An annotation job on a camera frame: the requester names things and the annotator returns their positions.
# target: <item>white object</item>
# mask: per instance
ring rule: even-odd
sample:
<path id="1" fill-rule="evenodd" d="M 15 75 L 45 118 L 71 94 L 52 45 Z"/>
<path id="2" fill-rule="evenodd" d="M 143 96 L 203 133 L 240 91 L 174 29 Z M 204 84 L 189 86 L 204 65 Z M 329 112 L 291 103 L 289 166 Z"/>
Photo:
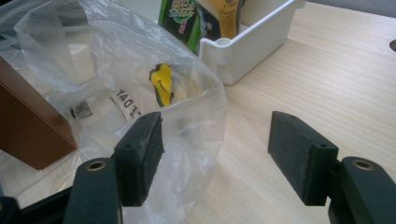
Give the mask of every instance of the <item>white object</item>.
<path id="1" fill-rule="evenodd" d="M 151 21 L 157 21 L 161 0 L 119 0 L 120 4 Z M 297 8 L 306 0 L 247 0 L 241 15 L 240 34 L 233 39 L 202 38 L 200 59 L 224 84 L 233 85 L 288 37 Z"/>

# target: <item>plastic bag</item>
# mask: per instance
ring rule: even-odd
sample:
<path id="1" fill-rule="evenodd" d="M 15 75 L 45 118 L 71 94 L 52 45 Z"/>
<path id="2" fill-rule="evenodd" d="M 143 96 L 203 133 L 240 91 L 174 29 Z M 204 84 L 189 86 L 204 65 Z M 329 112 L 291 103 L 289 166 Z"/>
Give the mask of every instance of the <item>plastic bag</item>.
<path id="1" fill-rule="evenodd" d="M 68 188 L 82 162 L 109 157 L 139 116 L 160 110 L 165 153 L 143 206 L 122 209 L 124 223 L 183 221 L 222 144 L 221 81 L 161 27 L 113 2 L 14 0 L 0 14 L 0 56 L 69 120 L 78 141 L 41 171 L 0 151 L 4 194 L 25 207 Z M 161 64 L 171 68 L 164 98 L 150 76 Z M 118 94 L 117 106 L 104 100 Z"/>

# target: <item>black object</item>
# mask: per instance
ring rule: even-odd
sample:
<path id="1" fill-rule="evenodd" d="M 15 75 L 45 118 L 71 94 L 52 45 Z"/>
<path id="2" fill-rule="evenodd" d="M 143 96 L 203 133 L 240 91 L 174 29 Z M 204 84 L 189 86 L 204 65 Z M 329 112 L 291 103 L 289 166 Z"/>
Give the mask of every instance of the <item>black object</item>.
<path id="1" fill-rule="evenodd" d="M 274 111 L 268 152 L 305 205 L 332 201 L 332 224 L 396 223 L 396 185 L 366 159 L 336 159 L 338 147 L 302 120 Z"/>
<path id="2" fill-rule="evenodd" d="M 122 223 L 123 206 L 141 206 L 149 195 L 163 154 L 160 112 L 140 117 L 110 158 L 82 163 L 73 187 L 20 209 L 14 198 L 0 197 L 0 223 Z"/>

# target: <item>white container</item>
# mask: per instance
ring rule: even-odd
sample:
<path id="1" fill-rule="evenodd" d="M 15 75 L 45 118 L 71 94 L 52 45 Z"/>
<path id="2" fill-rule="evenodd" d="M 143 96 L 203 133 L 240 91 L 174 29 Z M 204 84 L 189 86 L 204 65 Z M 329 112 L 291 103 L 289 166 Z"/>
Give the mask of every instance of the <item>white container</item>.
<path id="1" fill-rule="evenodd" d="M 304 7 L 305 1 L 246 0 L 240 34 L 217 41 L 202 38 L 200 59 L 224 84 L 233 85 L 286 41 L 294 12 Z M 151 21 L 158 20 L 161 0 L 119 2 Z"/>

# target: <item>yellow object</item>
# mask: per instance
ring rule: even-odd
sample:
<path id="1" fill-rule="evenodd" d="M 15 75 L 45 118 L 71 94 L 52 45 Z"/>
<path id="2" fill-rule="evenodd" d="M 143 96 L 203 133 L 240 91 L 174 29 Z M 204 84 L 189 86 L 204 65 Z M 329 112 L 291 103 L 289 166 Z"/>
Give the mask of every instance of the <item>yellow object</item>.
<path id="1" fill-rule="evenodd" d="M 149 80 L 154 85 L 155 96 L 159 106 L 172 104 L 174 94 L 172 92 L 172 69 L 165 63 L 158 64 L 150 71 Z"/>

